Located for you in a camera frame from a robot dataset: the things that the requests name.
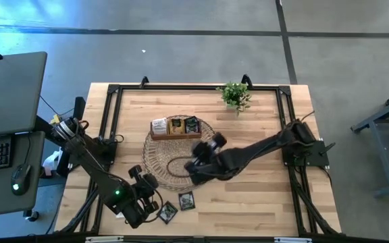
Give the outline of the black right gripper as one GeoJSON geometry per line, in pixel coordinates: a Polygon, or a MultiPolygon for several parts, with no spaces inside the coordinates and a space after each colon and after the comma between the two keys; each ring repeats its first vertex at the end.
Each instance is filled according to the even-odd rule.
{"type": "Polygon", "coordinates": [[[215,154],[215,148],[221,148],[226,145],[227,140],[222,135],[222,133],[217,132],[212,140],[197,141],[192,146],[192,162],[187,162],[184,164],[184,168],[188,173],[196,173],[197,166],[209,165],[211,163],[211,158],[215,154]]]}

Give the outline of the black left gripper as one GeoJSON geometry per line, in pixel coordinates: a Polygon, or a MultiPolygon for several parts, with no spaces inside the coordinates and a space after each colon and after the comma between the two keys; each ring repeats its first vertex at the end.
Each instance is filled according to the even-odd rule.
{"type": "Polygon", "coordinates": [[[151,197],[155,193],[155,189],[158,187],[158,182],[155,176],[150,173],[140,174],[142,167],[135,165],[128,170],[130,178],[135,179],[136,183],[132,185],[134,191],[134,202],[138,204],[141,202],[145,206],[145,212],[151,214],[160,209],[159,204],[155,200],[151,200],[151,197]]]}

